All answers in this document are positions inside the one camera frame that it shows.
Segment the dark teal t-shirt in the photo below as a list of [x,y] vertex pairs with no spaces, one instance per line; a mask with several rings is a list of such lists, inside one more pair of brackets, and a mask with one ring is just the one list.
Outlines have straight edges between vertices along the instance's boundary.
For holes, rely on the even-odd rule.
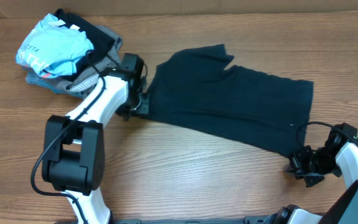
[[313,83],[232,64],[223,44],[185,49],[158,65],[149,117],[289,156],[305,135]]

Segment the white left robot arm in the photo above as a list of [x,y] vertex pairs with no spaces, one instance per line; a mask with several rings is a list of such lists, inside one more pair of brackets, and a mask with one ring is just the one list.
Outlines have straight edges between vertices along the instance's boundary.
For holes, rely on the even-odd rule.
[[30,183],[38,194],[35,174],[65,197],[77,223],[113,223],[100,185],[105,170],[104,129],[116,114],[124,120],[147,118],[149,96],[144,93],[147,66],[136,54],[97,70],[98,81],[83,102],[65,116],[52,115],[45,126],[44,150],[34,165]]

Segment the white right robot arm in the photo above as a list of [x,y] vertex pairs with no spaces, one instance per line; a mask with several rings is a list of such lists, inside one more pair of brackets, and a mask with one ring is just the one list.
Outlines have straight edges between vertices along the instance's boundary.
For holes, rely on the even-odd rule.
[[282,207],[269,215],[264,223],[358,223],[358,136],[357,129],[347,123],[332,125],[323,147],[313,150],[304,146],[290,157],[290,172],[312,187],[325,175],[342,177],[346,191],[324,214],[317,215],[296,205]]

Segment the grey folded garment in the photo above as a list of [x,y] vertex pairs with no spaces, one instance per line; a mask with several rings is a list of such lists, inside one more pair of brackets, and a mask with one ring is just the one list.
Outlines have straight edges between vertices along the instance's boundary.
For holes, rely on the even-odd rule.
[[83,72],[81,72],[74,81],[68,81],[63,78],[59,78],[57,81],[52,84],[53,92],[59,94],[68,94],[71,96],[76,96],[79,98],[86,98],[96,86],[99,80],[99,72],[102,72],[106,68],[113,68],[117,63],[120,63],[118,51],[123,44],[123,39],[121,36],[113,32],[111,29],[96,25],[96,27],[107,34],[109,37],[112,37],[113,44],[112,47],[107,52],[107,55],[104,56],[101,60],[92,63],[87,66]]

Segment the black folded garment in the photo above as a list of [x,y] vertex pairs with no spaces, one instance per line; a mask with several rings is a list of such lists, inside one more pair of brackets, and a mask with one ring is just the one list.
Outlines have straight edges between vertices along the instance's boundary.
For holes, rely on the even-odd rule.
[[53,15],[66,22],[65,27],[76,25],[79,27],[80,32],[85,31],[86,38],[90,40],[94,47],[93,50],[86,52],[86,55],[76,63],[76,73],[71,76],[63,76],[64,79],[73,82],[80,73],[90,67],[91,64],[96,64],[102,60],[111,50],[115,40],[74,13],[65,12],[63,9],[57,9]]

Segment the blue denim garment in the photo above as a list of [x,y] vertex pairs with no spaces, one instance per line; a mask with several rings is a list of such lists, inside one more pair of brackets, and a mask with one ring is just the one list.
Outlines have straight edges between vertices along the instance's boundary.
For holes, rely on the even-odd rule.
[[57,77],[57,78],[42,78],[38,76],[33,70],[26,70],[26,82],[31,85],[37,85],[42,88],[46,88],[51,90],[56,94],[70,94],[71,91],[67,89],[69,84],[68,80],[64,78]]

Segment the light blue printed shirt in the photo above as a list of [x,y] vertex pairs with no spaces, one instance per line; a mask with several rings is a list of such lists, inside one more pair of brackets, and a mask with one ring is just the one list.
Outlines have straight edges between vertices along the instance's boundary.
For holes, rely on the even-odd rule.
[[76,63],[94,49],[86,32],[47,14],[31,30],[16,53],[16,63],[31,68],[42,78],[71,76]]

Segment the brown cardboard back panel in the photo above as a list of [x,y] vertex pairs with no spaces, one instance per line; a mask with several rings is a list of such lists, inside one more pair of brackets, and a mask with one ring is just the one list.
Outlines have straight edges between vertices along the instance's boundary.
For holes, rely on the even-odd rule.
[[358,0],[0,0],[0,18],[358,11]]

